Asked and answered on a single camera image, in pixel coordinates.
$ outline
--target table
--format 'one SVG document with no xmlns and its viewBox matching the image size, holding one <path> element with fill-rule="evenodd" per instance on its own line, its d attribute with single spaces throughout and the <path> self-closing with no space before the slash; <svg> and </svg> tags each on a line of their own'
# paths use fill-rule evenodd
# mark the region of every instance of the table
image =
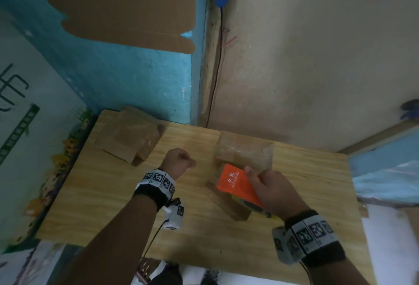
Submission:
<svg viewBox="0 0 419 285">
<path fill-rule="evenodd" d="M 100 130 L 116 114 L 102 111 L 41 225 L 38 238 L 86 246 L 128 202 L 145 172 L 158 167 L 167 150 L 181 147 L 197 160 L 196 169 L 176 181 L 174 197 L 180 197 L 186 207 L 184 224 L 178 231 L 162 229 L 148 256 L 309 284 L 300 265 L 286 266 L 276 257 L 271 229 L 282 225 L 280 220 L 252 214 L 246 222 L 234 222 L 210 201 L 204 182 L 214 173 L 212 156 L 219 131 L 165 122 L 166 132 L 149 158 L 134 168 L 94 145 Z M 347 256 L 374 284 L 347 156 L 275 142 L 273 169 L 281 171 L 308 205 L 324 216 Z M 163 218 L 161 210 L 151 236 Z"/>
</svg>

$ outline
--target orange box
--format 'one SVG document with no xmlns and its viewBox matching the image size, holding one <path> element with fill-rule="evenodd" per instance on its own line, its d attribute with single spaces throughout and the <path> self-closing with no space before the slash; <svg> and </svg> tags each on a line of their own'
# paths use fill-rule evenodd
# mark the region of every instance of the orange box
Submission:
<svg viewBox="0 0 419 285">
<path fill-rule="evenodd" d="M 247 179 L 246 172 L 237 167 L 229 164 L 225 165 L 223 173 L 218 180 L 217 189 L 222 192 L 228 192 L 263 208 L 252 184 Z"/>
</svg>

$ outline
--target black pants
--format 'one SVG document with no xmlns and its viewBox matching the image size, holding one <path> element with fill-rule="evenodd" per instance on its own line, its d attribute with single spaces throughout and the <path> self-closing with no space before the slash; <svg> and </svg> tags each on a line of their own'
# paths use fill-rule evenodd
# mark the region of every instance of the black pants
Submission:
<svg viewBox="0 0 419 285">
<path fill-rule="evenodd" d="M 182 285 L 183 279 L 179 271 L 179 265 L 166 265 L 163 272 L 153 278 L 149 285 Z M 218 285 L 213 280 L 202 281 L 205 285 Z"/>
</svg>

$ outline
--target wristband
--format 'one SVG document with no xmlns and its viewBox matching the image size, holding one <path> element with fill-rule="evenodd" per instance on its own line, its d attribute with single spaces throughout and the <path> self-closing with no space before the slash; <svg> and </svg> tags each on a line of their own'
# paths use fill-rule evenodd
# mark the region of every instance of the wristband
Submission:
<svg viewBox="0 0 419 285">
<path fill-rule="evenodd" d="M 288 265 L 302 261 L 307 267 L 319 267 L 346 258 L 332 228 L 314 210 L 287 219 L 272 236 L 278 259 Z"/>
<path fill-rule="evenodd" d="M 155 169 L 145 174 L 143 180 L 135 188 L 134 196 L 139 194 L 146 195 L 154 200 L 159 211 L 175 192 L 175 181 L 168 173 Z"/>
</svg>

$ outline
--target green painted border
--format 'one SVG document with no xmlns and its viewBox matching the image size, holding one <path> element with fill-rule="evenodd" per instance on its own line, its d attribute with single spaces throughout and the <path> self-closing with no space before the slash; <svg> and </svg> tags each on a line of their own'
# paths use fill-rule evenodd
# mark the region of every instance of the green painted border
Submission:
<svg viewBox="0 0 419 285">
<path fill-rule="evenodd" d="M 31 107 L 26 112 L 25 116 L 21 119 L 18 126 L 12 131 L 6 141 L 0 148 L 0 166 L 5 161 L 6 157 L 10 154 L 13 147 L 16 145 L 22 134 L 28 129 L 28 126 L 34 120 L 39 112 L 39 106 L 31 104 Z"/>
</svg>

